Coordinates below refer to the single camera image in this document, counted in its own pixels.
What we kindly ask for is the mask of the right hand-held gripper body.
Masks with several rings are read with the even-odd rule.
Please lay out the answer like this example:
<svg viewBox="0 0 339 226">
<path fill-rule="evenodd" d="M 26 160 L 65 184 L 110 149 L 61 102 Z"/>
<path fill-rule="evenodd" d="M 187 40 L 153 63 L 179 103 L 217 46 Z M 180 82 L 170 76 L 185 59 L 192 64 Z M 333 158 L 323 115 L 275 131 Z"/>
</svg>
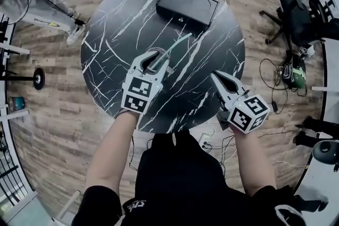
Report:
<svg viewBox="0 0 339 226">
<path fill-rule="evenodd" d="M 250 133 L 259 128 L 270 113 L 270 107 L 259 94 L 251 90 L 228 95 L 217 113 L 223 130 L 231 125 L 242 133 Z"/>
</svg>

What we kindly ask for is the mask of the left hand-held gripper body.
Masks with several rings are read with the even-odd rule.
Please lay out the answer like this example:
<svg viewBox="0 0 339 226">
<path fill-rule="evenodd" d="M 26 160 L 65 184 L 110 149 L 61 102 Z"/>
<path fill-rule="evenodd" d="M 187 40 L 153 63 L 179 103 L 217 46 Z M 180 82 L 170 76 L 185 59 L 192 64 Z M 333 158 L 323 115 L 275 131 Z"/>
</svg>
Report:
<svg viewBox="0 0 339 226">
<path fill-rule="evenodd" d="M 157 77 L 138 69 L 129 70 L 122 84 L 121 108 L 146 114 L 162 89 L 163 84 Z"/>
</svg>

